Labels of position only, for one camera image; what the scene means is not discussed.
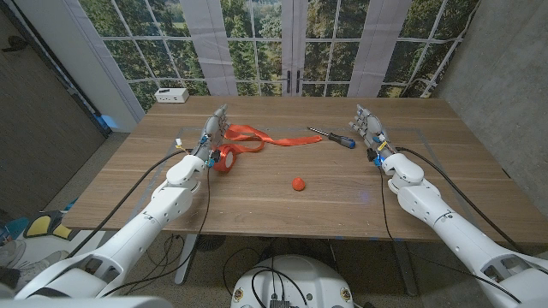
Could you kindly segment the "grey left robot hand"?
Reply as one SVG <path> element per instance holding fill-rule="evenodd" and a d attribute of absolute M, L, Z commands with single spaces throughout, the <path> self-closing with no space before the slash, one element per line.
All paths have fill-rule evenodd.
<path fill-rule="evenodd" d="M 223 137 L 229 124 L 226 122 L 228 106 L 221 105 L 205 122 L 198 144 L 193 148 L 192 155 L 207 160 L 223 143 Z"/>

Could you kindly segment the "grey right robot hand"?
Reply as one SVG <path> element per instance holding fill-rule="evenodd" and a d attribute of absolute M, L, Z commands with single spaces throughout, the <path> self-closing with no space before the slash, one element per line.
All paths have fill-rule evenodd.
<path fill-rule="evenodd" d="M 364 140 L 368 149 L 368 156 L 380 163 L 396 153 L 390 145 L 390 138 L 380 120 L 368 109 L 360 104 L 356 105 L 356 116 L 349 123 Z"/>

